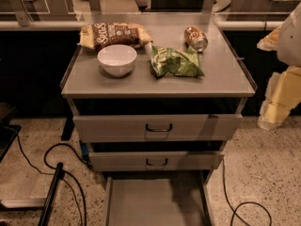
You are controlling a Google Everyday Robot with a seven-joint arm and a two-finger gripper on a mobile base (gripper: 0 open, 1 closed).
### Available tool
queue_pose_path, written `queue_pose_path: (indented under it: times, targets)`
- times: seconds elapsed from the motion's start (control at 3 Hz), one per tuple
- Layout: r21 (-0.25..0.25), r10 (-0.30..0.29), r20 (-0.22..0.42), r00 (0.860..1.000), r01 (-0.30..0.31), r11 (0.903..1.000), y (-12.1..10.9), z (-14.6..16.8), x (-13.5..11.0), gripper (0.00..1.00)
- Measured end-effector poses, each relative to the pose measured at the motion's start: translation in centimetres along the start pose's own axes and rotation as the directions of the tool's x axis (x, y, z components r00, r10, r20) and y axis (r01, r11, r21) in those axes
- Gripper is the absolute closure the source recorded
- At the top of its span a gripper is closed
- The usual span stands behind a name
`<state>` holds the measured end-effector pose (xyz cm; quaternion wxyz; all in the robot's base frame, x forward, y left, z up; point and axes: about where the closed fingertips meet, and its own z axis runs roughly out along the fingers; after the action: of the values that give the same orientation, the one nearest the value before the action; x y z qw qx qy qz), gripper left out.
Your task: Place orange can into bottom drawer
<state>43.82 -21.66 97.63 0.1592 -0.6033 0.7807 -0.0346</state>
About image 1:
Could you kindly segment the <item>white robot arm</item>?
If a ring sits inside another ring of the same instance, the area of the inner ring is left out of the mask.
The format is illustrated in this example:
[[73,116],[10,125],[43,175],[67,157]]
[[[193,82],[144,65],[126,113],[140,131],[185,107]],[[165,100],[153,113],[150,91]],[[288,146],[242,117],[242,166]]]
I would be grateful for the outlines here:
[[263,51],[276,51],[277,59],[288,66],[283,73],[272,73],[261,104],[258,126],[272,130],[301,104],[301,3],[282,26],[261,39],[257,47]]

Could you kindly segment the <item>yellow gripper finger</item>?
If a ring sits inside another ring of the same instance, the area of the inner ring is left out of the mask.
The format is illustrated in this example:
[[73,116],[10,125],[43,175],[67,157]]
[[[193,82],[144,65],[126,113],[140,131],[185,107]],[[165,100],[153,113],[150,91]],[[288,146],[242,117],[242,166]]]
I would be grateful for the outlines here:
[[301,104],[301,68],[289,66],[283,73],[272,73],[261,104],[258,126],[264,130],[278,128]]
[[275,28],[267,36],[261,39],[257,43],[257,48],[263,51],[276,51],[278,48],[279,31],[280,31],[280,26]]

